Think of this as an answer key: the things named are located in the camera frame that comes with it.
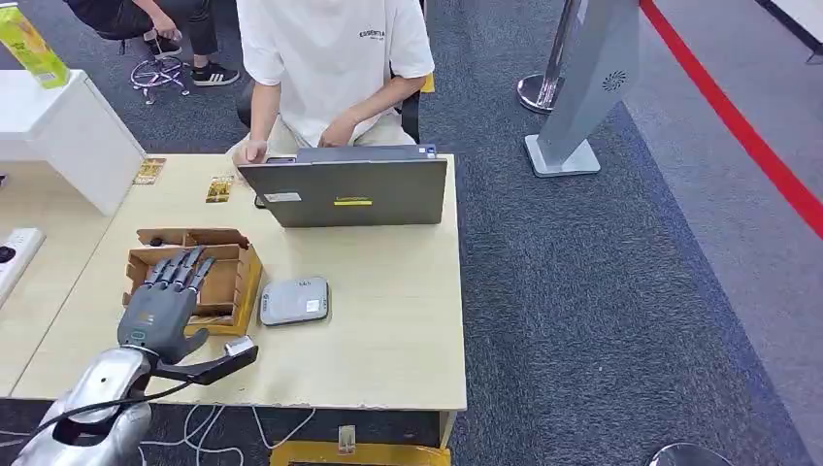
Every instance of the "light wood tabletop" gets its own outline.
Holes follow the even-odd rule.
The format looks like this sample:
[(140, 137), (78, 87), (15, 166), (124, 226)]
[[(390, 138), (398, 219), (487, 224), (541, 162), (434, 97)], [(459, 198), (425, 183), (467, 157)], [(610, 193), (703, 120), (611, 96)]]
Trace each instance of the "light wood tabletop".
[[(210, 386), (166, 401), (353, 410), (466, 409), (454, 160), (440, 225), (283, 229), (253, 192), (235, 182), (229, 202), (206, 204), (212, 177), (233, 174), (224, 155), (172, 155), (155, 185), (134, 186), (13, 391), (61, 395), (98, 352), (116, 346), (136, 230), (237, 228), (254, 244), (264, 281), (319, 275), (331, 287), (323, 321), (248, 334), (257, 361)], [(183, 364), (215, 359), (228, 337), (210, 340)], [(152, 380), (148, 392), (176, 383)]]
[(37, 227), (46, 240), (0, 308), (0, 395), (10, 395), (57, 316), (111, 217), (100, 214), (46, 162), (4, 162), (0, 242)]

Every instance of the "sneaker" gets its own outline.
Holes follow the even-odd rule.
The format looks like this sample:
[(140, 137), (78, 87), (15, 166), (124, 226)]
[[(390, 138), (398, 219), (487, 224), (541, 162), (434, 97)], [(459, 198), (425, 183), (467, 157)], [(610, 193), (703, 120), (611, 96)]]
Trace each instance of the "sneaker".
[(158, 35), (155, 39), (145, 42), (146, 46), (151, 51), (151, 54), (158, 60), (167, 56), (177, 55), (182, 51), (179, 45), (160, 35)]
[(226, 85), (240, 77), (240, 72), (223, 68), (218, 63), (210, 62), (203, 68), (191, 69), (194, 85)]

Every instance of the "silver robotic forearm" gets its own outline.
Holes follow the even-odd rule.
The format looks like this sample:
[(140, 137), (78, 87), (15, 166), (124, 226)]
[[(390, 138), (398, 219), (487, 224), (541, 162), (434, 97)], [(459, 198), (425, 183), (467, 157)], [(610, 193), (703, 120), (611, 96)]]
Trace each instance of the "silver robotic forearm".
[[(100, 353), (77, 385), (51, 405), (41, 423), (82, 406), (133, 395), (131, 387), (148, 368), (144, 354), (137, 349)], [(124, 464), (137, 454), (150, 422), (151, 407), (146, 402), (74, 415), (37, 434), (13, 466)]]

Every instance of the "robotic finger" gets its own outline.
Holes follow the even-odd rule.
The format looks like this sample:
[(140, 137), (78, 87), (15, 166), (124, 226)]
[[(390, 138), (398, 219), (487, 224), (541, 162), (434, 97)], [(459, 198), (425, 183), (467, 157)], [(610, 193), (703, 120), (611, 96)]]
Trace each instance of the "robotic finger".
[(157, 280), (159, 280), (160, 277), (162, 277), (163, 275), (163, 269), (165, 269), (167, 265), (169, 265), (169, 259), (167, 258), (160, 260), (160, 262), (157, 262), (157, 265), (155, 265), (154, 269), (151, 271), (151, 275), (148, 276), (148, 278), (145, 282), (143, 282), (143, 284), (154, 285), (155, 283), (157, 283)]
[(188, 284), (188, 288), (194, 292), (199, 292), (200, 288), (203, 286), (203, 280), (206, 278), (206, 275), (209, 273), (209, 270), (212, 269), (213, 265), (213, 257), (206, 259), (200, 268), (197, 269), (197, 273), (194, 274), (194, 277), (191, 279), (191, 283)]
[(178, 269), (180, 268), (182, 262), (186, 259), (187, 256), (188, 250), (180, 251), (176, 256), (172, 258), (171, 262), (169, 262), (165, 270), (163, 270), (163, 276), (160, 278), (160, 283), (163, 285), (164, 289), (166, 286), (169, 285), (169, 283), (172, 282), (172, 280), (175, 277), (175, 274), (178, 272)]
[(198, 246), (192, 252), (190, 252), (188, 256), (185, 257), (182, 265), (175, 274), (175, 291), (181, 291), (184, 288), (186, 288), (186, 282), (188, 282), (188, 277), (191, 275), (191, 271), (194, 269), (194, 264), (197, 263), (197, 260), (203, 253), (203, 249), (204, 248), (202, 246)]

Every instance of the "gray laptop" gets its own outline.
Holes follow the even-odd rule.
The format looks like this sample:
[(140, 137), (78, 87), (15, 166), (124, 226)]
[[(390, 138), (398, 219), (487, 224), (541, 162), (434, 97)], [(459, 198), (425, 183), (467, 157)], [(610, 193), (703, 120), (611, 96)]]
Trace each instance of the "gray laptop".
[(447, 161), (433, 146), (301, 149), (241, 165), (284, 227), (440, 223)]

